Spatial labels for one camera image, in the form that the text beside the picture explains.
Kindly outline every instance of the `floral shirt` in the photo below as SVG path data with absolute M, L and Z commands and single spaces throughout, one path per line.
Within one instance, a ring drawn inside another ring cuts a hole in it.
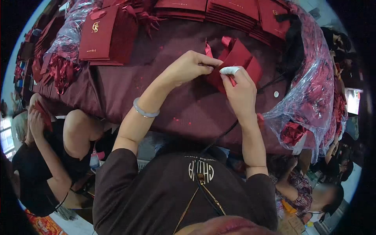
M 278 179 L 275 175 L 269 174 L 269 177 L 274 183 L 277 183 Z M 284 199 L 299 212 L 308 212 L 312 204 L 312 187 L 309 184 L 309 181 L 295 169 L 290 173 L 287 181 L 291 186 L 298 190 L 298 198 L 295 201 L 290 201 L 276 190 L 276 199 Z

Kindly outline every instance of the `dark brown shirt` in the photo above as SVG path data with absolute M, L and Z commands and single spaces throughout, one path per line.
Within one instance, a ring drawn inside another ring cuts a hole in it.
M 128 149 L 113 151 L 96 175 L 94 229 L 99 234 L 172 234 L 197 189 L 193 164 L 205 186 L 227 215 L 238 215 L 271 230 L 277 229 L 275 187 L 256 174 L 244 182 L 208 155 L 173 153 L 154 158 L 138 174 L 136 156 Z M 217 217 L 198 191 L 178 230 Z

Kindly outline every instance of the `plastic bag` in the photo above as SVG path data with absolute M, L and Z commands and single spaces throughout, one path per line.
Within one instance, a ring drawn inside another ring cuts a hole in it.
M 78 52 L 82 29 L 86 16 L 95 7 L 101 7 L 103 0 L 75 0 L 74 5 L 65 15 L 65 23 L 58 31 L 55 41 L 44 54 L 56 53 L 67 60 L 78 64 Z
M 296 142 L 307 135 L 303 148 L 312 149 L 311 162 L 316 163 L 320 145 L 332 119 L 333 63 L 322 30 L 314 18 L 296 4 L 290 2 L 289 6 L 291 13 L 298 15 L 302 23 L 305 59 L 291 83 L 289 93 L 272 110 L 262 115 L 265 126 L 270 127 L 286 149 L 293 150 Z M 298 135 L 289 136 L 293 140 L 289 142 L 285 130 L 287 127 L 294 129 L 292 123 L 298 123 L 303 128 L 298 130 Z

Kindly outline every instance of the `gs monogram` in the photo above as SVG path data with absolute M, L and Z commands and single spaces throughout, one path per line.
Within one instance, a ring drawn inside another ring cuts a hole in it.
M 99 27 L 99 21 L 93 24 L 93 31 L 91 32 L 94 32 L 94 33 L 98 32 L 98 27 Z

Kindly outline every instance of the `black strap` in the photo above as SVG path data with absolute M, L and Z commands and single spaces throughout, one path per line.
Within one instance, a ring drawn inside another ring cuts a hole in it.
M 59 204 L 59 206 L 58 207 L 56 207 L 55 208 L 55 210 L 54 211 L 58 211 L 58 209 L 59 209 L 59 207 L 64 203 L 64 201 L 66 200 L 66 198 L 67 198 L 67 196 L 68 196 L 68 193 L 69 193 L 69 191 L 67 192 L 67 194 L 66 194 L 66 196 L 65 196 L 65 198 L 64 198 L 64 200 Z M 25 212 L 26 214 L 29 214 L 29 215 L 32 215 L 32 216 L 35 216 L 35 217 L 40 217 L 40 216 L 37 216 L 37 215 L 35 215 L 35 214 L 32 214 L 32 213 L 28 213 L 28 212 Z
M 280 82 L 282 80 L 284 80 L 285 78 L 282 77 L 285 73 L 282 73 L 281 75 L 279 75 L 278 77 L 276 77 L 275 79 L 271 80 L 270 82 L 268 82 L 267 84 L 265 84 L 264 86 L 262 86 L 260 89 L 257 90 L 257 94 L 261 93 L 266 87 L 274 84 L 274 83 L 277 83 L 277 82 Z M 235 126 L 237 126 L 239 123 L 239 120 L 237 119 L 231 126 L 228 130 L 226 130 L 225 132 L 223 132 L 219 137 L 217 137 L 211 144 L 209 144 L 204 150 L 201 151 L 200 153 L 200 156 L 203 156 L 206 151 L 211 148 L 213 145 L 215 145 L 215 143 L 221 139 L 222 137 L 224 137 L 225 135 L 227 135 L 230 131 L 232 131 Z M 199 167 L 199 159 L 196 160 L 196 164 L 194 164 L 193 166 L 193 172 L 194 172 L 194 178 L 197 182 L 197 186 L 199 187 L 200 191 L 203 193 L 203 195 L 205 196 L 206 200 L 209 202 L 209 204 L 214 208 L 214 210 L 217 212 L 217 214 L 219 216 L 222 216 L 224 215 L 222 210 L 218 207 L 218 205 L 214 202 L 214 200 L 208 196 L 207 192 L 202 188 L 202 185 L 199 181 L 199 178 L 198 178 L 198 172 L 197 172 L 197 169 Z

